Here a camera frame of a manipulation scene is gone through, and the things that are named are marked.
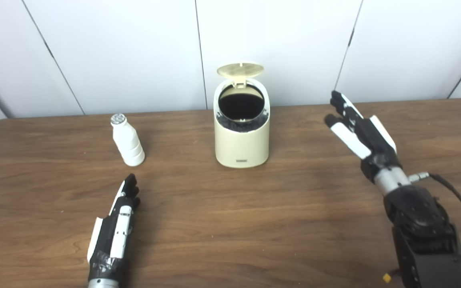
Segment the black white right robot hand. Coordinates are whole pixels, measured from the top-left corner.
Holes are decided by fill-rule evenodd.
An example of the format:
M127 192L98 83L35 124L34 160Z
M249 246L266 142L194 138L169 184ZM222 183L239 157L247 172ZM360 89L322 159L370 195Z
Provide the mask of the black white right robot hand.
M326 126L361 160L361 171L370 182L384 169L401 168L396 144L375 115L366 118L344 94L333 90L331 106L338 116L328 114Z

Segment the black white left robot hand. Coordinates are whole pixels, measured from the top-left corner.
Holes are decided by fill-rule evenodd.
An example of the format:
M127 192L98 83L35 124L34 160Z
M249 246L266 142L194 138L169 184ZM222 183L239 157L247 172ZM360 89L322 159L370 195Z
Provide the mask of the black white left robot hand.
M89 288L120 288L126 280L129 236L133 232L139 188L133 173L121 183L108 215L97 218L88 244Z

